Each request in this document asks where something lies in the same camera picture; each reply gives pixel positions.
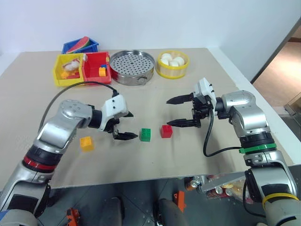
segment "green toy block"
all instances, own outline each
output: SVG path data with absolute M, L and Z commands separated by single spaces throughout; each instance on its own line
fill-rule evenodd
M 151 141 L 151 129 L 141 129 L 141 135 L 140 140 L 144 142 L 150 142 Z

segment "toy watermelon slice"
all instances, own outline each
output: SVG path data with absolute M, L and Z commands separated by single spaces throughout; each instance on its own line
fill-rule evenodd
M 76 50 L 84 48 L 89 45 L 89 42 L 89 37 L 85 36 L 84 38 L 80 39 L 73 47 L 71 47 L 66 53 L 73 53 Z

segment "white egg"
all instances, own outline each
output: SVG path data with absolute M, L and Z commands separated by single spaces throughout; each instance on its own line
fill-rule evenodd
M 165 65 L 169 65 L 168 60 L 166 58 L 161 59 L 161 62 Z
M 163 53 L 161 59 L 167 59 L 168 61 L 172 61 L 173 57 L 169 53 Z
M 184 59 L 180 56 L 177 56 L 175 59 L 173 59 L 173 61 L 178 62 L 179 66 L 183 66 L 185 64 Z
M 172 67 L 178 67 L 179 64 L 178 64 L 178 62 L 172 60 L 171 62 L 169 62 L 169 66 L 172 66 Z

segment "green ring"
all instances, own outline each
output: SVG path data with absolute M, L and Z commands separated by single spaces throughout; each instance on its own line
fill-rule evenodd
M 248 152 L 259 151 L 262 149 L 274 148 L 274 147 L 277 147 L 277 145 L 275 143 L 267 144 L 267 145 L 259 145 L 259 146 L 255 146 L 255 147 L 240 148 L 239 153 L 246 154 Z

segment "perforated metal tray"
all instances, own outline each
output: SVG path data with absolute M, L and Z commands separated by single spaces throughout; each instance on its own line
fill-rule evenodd
M 154 74 L 154 58 L 143 51 L 123 50 L 110 58 L 112 78 L 127 86 L 147 83 Z

